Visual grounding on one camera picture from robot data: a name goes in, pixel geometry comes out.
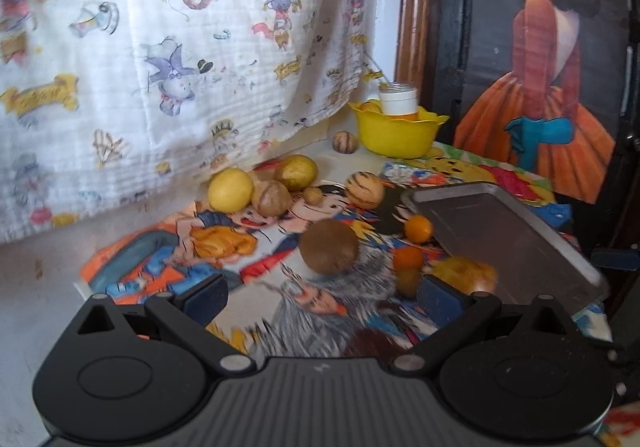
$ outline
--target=small brown fruit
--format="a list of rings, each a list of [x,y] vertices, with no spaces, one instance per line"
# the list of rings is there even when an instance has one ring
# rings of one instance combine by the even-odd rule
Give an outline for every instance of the small brown fruit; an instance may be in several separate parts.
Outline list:
[[[358,258],[358,238],[346,223],[322,220],[300,237],[300,255],[306,266],[322,275],[336,275]]]
[[[332,141],[334,151],[342,154],[351,154],[358,148],[358,139],[349,132],[338,132]]]
[[[400,270],[396,273],[396,290],[407,299],[415,299],[418,294],[418,285],[422,280],[422,273],[415,268]]]
[[[278,217],[291,207],[291,195],[287,188],[276,180],[258,182],[251,196],[251,205],[260,216]]]
[[[322,203],[322,191],[318,187],[307,187],[302,191],[302,198],[307,205],[319,205]]]
[[[349,201],[361,209],[375,209],[385,197],[385,186],[372,172],[352,174],[348,177],[345,188]]]

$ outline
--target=baking sheet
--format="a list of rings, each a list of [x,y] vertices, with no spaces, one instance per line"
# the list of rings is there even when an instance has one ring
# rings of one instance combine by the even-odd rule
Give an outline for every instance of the baking sheet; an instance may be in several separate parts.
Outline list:
[[[410,189],[402,201],[432,221],[438,243],[450,255],[492,265],[498,272],[495,295],[505,303],[528,304],[550,293],[576,315],[607,297],[599,271],[495,184]]]

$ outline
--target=kiwi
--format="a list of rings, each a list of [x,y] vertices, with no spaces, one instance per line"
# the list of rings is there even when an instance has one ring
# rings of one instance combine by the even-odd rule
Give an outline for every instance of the kiwi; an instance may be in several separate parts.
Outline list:
[[[322,275],[342,273],[358,258],[358,237],[337,220],[313,223],[300,237],[300,255],[311,270]]]

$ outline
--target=tray rim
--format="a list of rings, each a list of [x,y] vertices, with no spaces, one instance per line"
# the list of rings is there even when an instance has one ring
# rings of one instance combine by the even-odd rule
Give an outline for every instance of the tray rim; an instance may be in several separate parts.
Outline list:
[[[438,193],[447,192],[448,196],[438,196]],[[575,249],[566,239],[560,236],[553,228],[545,223],[540,217],[530,211],[523,202],[518,200],[510,192],[501,186],[491,182],[468,182],[453,185],[443,185],[434,187],[408,188],[402,193],[401,201],[404,202],[414,213],[420,214],[417,203],[414,201],[416,194],[433,193],[434,196],[421,201],[437,201],[438,199],[464,198],[474,194],[490,194],[498,199],[503,205],[519,216],[533,231],[546,239],[564,258],[585,278],[592,286],[603,287],[605,294],[596,302],[602,302],[609,293],[607,280],[602,273],[588,262],[577,249]],[[447,247],[441,243],[442,248],[447,252]]]

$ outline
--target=yellow plastic basket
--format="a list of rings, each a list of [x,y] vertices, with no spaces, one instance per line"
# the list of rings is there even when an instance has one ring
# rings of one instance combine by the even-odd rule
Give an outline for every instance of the yellow plastic basket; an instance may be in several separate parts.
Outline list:
[[[378,101],[371,100],[380,106]],[[358,121],[358,138],[365,148],[391,158],[420,158],[429,153],[438,129],[448,115],[418,107],[418,120],[391,119],[382,113],[362,111],[361,103],[349,103]]]

